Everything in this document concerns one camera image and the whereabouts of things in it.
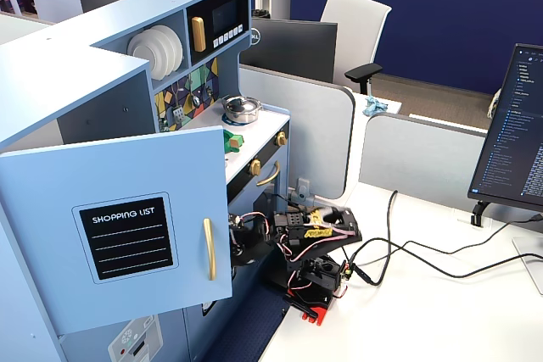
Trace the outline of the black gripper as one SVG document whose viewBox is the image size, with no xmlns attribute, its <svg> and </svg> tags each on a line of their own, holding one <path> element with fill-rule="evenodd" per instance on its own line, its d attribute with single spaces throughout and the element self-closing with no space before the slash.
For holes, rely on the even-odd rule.
<svg viewBox="0 0 543 362">
<path fill-rule="evenodd" d="M 229 214 L 228 227 L 231 267 L 250 265 L 272 251 L 274 229 L 261 212 Z"/>
</svg>

